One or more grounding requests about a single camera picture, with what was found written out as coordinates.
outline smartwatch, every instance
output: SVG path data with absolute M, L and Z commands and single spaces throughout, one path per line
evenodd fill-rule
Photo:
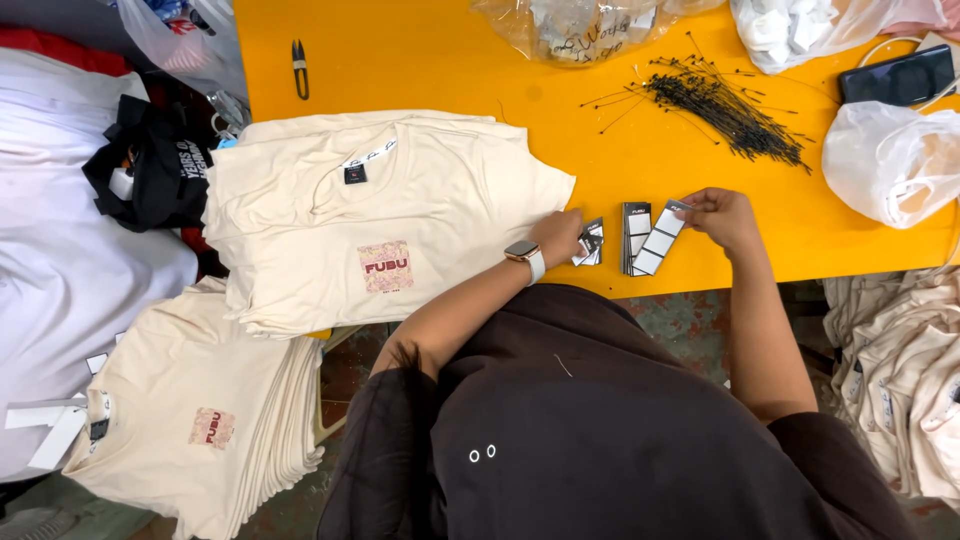
M 514 242 L 510 247 L 503 250 L 503 255 L 510 260 L 530 263 L 530 273 L 533 277 L 527 284 L 528 287 L 538 282 L 540 278 L 543 277 L 543 274 L 546 274 L 546 264 L 543 262 L 543 253 L 540 252 L 540 245 L 537 242 L 531 242 L 530 240 Z

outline white watch strap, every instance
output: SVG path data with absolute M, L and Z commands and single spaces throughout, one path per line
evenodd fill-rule
M 543 277 L 543 274 L 546 274 L 546 264 L 543 262 L 543 253 L 539 251 L 531 255 L 527 262 L 530 263 L 530 272 L 533 274 L 530 283 L 527 284 L 529 287 L 538 282 L 540 278 Z

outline thread snips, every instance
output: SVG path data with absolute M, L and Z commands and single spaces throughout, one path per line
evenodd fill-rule
M 303 55 L 303 43 L 293 42 L 294 80 L 297 81 L 297 95 L 302 100 L 310 98 L 310 83 L 306 78 L 306 56 Z M 300 73 L 303 73 L 303 86 L 300 86 Z

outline smartphone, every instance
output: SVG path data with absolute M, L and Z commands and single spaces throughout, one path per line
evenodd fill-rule
M 918 53 L 844 71 L 839 81 L 844 103 L 878 101 L 907 107 L 933 99 L 954 78 L 950 47 L 938 45 Z

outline pile of shirts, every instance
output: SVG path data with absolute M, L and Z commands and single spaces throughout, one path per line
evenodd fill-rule
M 960 510 L 960 269 L 824 280 L 832 388 L 880 473 Z
M 402 320 L 503 260 L 575 180 L 525 129 L 433 110 L 253 124 L 213 160 L 204 235 L 231 272 L 226 316 L 279 339 Z
M 229 540 L 316 470 L 323 342 L 254 339 L 205 278 L 144 309 L 87 389 L 90 426 L 63 474 L 94 494 L 178 518 L 175 540 Z
M 140 309 L 195 281 L 197 258 L 172 233 L 132 233 L 94 206 L 81 166 L 107 143 L 103 132 L 120 96 L 147 98 L 123 58 L 0 28 L 0 73 L 5 419 L 9 403 L 83 390 L 85 360 L 108 352 Z M 0 426 L 0 482 L 49 473 L 27 464 L 50 431 L 46 424 Z

